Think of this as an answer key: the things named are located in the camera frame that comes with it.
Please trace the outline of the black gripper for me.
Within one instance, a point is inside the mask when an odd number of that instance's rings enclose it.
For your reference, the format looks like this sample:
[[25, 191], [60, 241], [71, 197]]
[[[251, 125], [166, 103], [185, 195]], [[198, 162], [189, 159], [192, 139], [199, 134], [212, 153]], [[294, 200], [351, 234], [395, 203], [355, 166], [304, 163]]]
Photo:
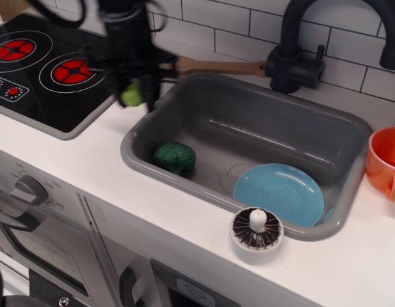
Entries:
[[179, 76], [177, 56], [152, 43], [149, 19], [146, 15], [123, 17], [103, 15], [106, 41], [85, 46], [90, 70], [113, 74], [115, 96], [122, 107], [131, 107], [124, 98], [131, 78], [140, 78], [140, 91], [148, 112], [153, 112], [159, 100], [161, 81]]

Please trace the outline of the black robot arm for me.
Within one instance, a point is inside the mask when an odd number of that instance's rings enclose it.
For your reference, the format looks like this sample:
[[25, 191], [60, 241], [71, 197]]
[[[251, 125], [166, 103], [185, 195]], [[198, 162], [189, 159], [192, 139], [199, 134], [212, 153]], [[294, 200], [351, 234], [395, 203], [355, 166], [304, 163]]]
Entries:
[[146, 1], [99, 1], [107, 43], [86, 48], [93, 71], [104, 72], [113, 83], [113, 93], [122, 107], [131, 100], [145, 103], [148, 112], [159, 100], [161, 83], [178, 77], [177, 56], [152, 42]]

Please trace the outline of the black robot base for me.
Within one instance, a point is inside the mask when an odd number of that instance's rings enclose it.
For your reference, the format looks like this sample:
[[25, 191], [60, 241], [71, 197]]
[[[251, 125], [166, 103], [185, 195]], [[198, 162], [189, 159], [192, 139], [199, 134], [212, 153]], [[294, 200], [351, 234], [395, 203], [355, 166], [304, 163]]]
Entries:
[[32, 287], [29, 271], [23, 267], [10, 267], [0, 262], [3, 279], [3, 295], [26, 295], [36, 297], [51, 306], [88, 306], [72, 294], [33, 273]]

